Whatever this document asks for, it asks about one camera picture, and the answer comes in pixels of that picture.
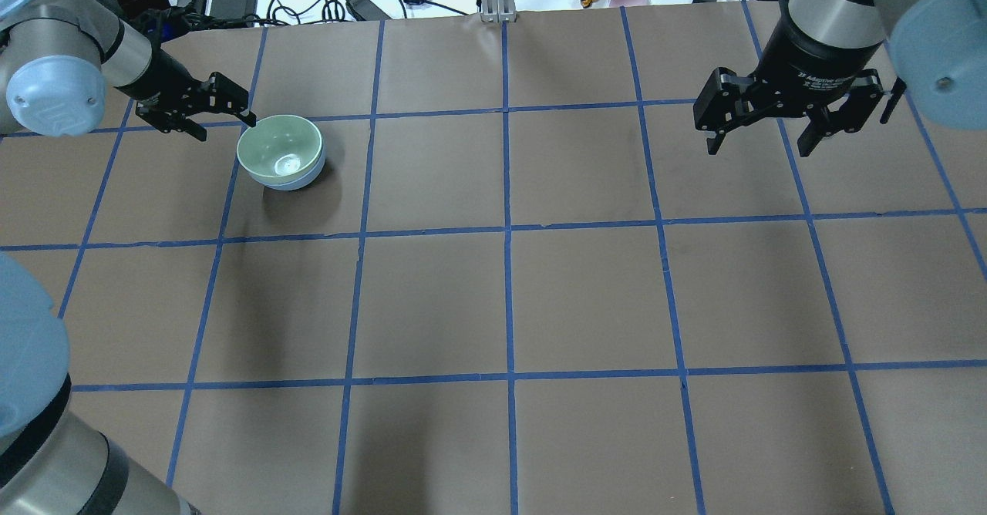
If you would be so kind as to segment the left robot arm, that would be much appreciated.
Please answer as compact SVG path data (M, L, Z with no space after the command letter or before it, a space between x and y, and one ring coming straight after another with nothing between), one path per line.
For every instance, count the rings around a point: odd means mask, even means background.
M250 94L219 72L195 79L99 0L1 0L2 132L82 136L113 87L154 129L207 139L194 121L256 125ZM2 256L2 512L195 514L197 508L69 408L69 336L52 297Z

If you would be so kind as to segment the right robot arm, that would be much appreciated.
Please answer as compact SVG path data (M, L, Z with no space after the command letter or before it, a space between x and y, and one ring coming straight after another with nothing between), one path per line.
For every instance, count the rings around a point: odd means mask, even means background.
M807 119L801 157L835 133L860 131L884 84L868 68L882 44L896 73L885 123L904 93L931 121L985 129L986 0L787 0L749 76L720 66L699 93L694 125L709 154L727 133L765 118Z

